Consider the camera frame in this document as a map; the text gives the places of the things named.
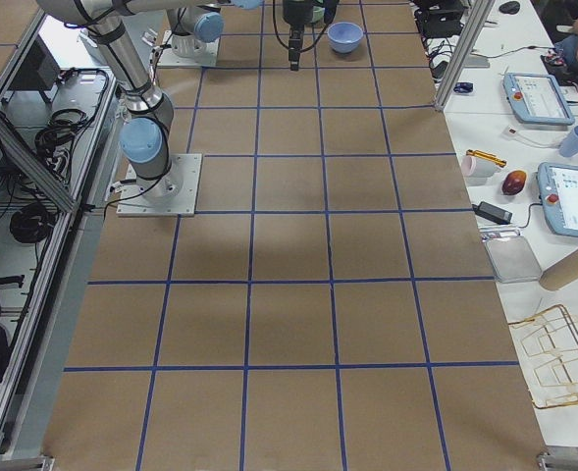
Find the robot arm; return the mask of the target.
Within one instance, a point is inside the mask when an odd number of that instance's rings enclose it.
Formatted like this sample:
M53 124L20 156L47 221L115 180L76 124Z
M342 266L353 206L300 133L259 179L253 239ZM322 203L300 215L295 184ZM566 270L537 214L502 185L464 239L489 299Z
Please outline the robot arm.
M142 63L126 17L166 14L171 46L180 58L196 45L216 42L224 30L221 1L41 1L39 7L68 28L83 29L112 70L122 90L129 120L119 133L119 147L133 172L121 198L113 201L126 217L191 216L196 206L202 157L169 148L174 105L159 86L157 74Z
M205 53L220 38L224 18L219 8L210 6L182 7L167 11L171 30L171 48L180 58Z

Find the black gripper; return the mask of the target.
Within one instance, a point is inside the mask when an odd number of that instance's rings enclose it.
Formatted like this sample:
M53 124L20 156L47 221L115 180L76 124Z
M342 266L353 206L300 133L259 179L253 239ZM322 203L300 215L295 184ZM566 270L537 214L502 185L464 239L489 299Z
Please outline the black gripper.
M292 72L299 71L302 50L302 29L312 20L313 2L310 0L283 0L283 20L291 29L289 32L289 68Z

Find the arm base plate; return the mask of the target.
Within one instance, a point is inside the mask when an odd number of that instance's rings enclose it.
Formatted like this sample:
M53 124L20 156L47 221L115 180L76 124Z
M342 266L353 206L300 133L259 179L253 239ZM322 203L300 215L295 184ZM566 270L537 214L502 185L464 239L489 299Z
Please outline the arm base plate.
M126 179L133 183L122 188L116 213L121 217L192 217L196 210L203 156L172 154L171 169L155 186L138 179L128 164Z
M216 66L220 39L205 43L194 35L171 35L167 29L162 37L166 46L157 60L159 68L213 68Z

